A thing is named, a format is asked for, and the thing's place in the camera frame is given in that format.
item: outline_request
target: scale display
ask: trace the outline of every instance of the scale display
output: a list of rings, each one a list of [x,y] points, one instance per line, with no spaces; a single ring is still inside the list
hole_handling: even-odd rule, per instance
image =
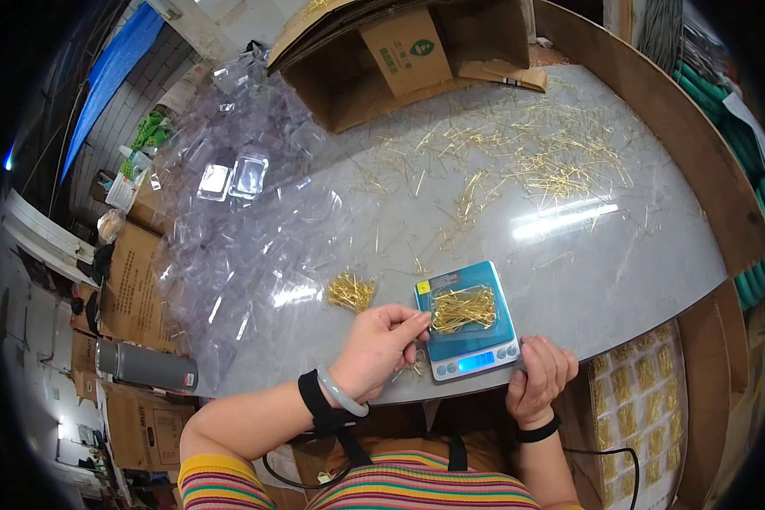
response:
[[[481,366],[492,365],[494,362],[496,362],[496,358],[493,356],[493,351],[483,352],[482,354],[476,354],[475,356],[459,360],[459,372],[467,372]]]

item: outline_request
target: gray table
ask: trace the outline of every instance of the gray table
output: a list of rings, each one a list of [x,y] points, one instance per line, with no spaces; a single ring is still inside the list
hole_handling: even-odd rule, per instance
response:
[[[547,334],[583,360],[663,323],[722,283],[727,275],[711,228],[656,137],[583,67],[547,71],[546,95],[471,87],[337,137],[343,156],[312,180],[342,200],[339,256],[315,273],[313,287],[322,289],[335,266],[351,266],[377,278],[374,304],[415,306],[418,281],[492,260],[516,332]],[[558,202],[528,198],[521,183],[503,178],[520,170],[520,163],[527,168],[534,154],[546,150],[543,140],[554,139],[563,126],[573,129],[574,122],[591,133],[611,133],[602,140],[622,154],[623,176],[597,162],[594,168],[603,168],[608,177],[591,192]],[[447,148],[453,133],[466,129],[479,129],[483,139],[490,136],[502,145]],[[520,147],[518,157],[509,155]],[[454,242],[444,241],[440,229],[449,232],[455,225],[449,217],[456,211],[454,199],[465,178],[479,169],[491,177],[477,190],[484,195],[477,206],[486,207],[475,227],[457,232]],[[409,274],[420,273],[414,255],[428,274]],[[268,388],[333,362],[353,319],[353,313],[322,300],[278,309],[242,345],[219,391],[213,394],[202,377],[196,394],[223,397]],[[387,385],[377,403],[476,392],[507,383],[513,370],[508,366],[445,383],[430,374],[406,373]]]

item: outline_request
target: hand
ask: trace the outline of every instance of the hand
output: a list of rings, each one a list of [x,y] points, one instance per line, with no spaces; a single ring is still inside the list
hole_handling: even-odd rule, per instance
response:
[[[552,420],[550,403],[578,374],[578,359],[567,349],[559,350],[543,334],[521,337],[521,357],[527,373],[513,374],[505,403],[521,430],[534,430]]]
[[[417,361],[414,339],[428,341],[429,312],[385,304],[357,315],[346,347],[329,372],[359,403],[379,397],[383,384],[405,363]]]

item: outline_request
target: blue tarp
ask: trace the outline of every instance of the blue tarp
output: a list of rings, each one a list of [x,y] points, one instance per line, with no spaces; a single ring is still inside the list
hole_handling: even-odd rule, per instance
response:
[[[102,114],[102,110],[108,106],[116,90],[122,85],[125,76],[139,62],[139,59],[153,46],[159,30],[164,24],[163,18],[146,2],[142,2],[139,9],[125,23],[122,30],[113,40],[102,56],[96,61],[96,65],[88,75],[88,83],[91,91],[82,105],[79,119],[76,121],[71,145],[68,147],[68,155],[65,157],[65,167],[62,168],[62,184],[65,175],[71,168],[74,158],[77,157],[82,142],[91,132],[96,119]]]

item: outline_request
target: green logo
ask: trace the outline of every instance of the green logo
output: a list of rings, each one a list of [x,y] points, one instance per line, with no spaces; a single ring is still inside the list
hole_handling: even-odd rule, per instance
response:
[[[433,51],[434,46],[436,46],[436,44],[428,39],[419,39],[413,46],[411,46],[411,55],[426,56]]]

